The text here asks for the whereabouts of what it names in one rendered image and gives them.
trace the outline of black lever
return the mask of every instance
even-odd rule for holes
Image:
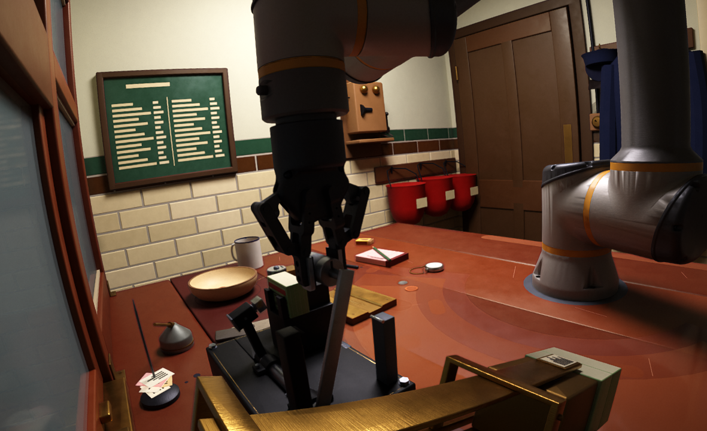
[[[361,118],[364,118],[364,114],[370,114],[370,112],[372,112],[371,108],[367,108],[364,105],[359,105],[359,107],[361,108]]]

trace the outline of mug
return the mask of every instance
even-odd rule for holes
[[[256,236],[246,236],[238,238],[230,246],[230,256],[239,266],[248,266],[258,269],[263,267],[263,252],[260,250],[260,238]]]

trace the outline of chalkboard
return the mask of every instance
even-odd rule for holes
[[[227,69],[96,79],[110,189],[236,173]]]

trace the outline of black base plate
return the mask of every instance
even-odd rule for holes
[[[276,357],[271,330],[257,333],[266,352]],[[217,344],[216,349],[207,349],[212,364],[212,374],[220,374],[240,399],[250,414],[266,412],[286,412],[287,395],[274,384],[271,377],[257,376],[252,371],[252,348],[246,336]],[[312,352],[306,357],[308,381],[312,389],[317,389],[321,377],[321,363],[324,352]],[[348,403],[359,399],[376,398],[390,393],[414,390],[414,383],[400,387],[398,382],[383,387],[377,381],[375,362],[353,347],[343,344],[335,379],[334,401],[332,404]]]
[[[180,396],[180,388],[172,384],[169,389],[151,398],[146,393],[140,396],[140,407],[144,410],[160,410],[172,405]]]

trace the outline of bowl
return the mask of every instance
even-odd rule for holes
[[[228,301],[252,292],[257,271],[246,266],[230,266],[203,272],[189,280],[189,289],[202,301]]]

